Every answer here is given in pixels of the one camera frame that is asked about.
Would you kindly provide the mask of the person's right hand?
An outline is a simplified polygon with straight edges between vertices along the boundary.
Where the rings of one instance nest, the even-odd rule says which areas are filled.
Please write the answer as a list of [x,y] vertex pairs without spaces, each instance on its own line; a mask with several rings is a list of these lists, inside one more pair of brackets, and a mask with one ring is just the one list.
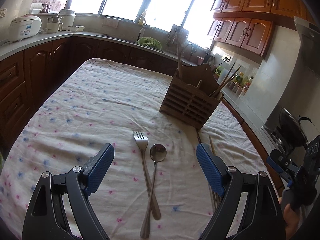
[[299,209],[294,211],[291,208],[291,204],[289,203],[285,206],[283,217],[286,223],[286,239],[291,239],[301,225],[303,219],[302,208],[300,207]]

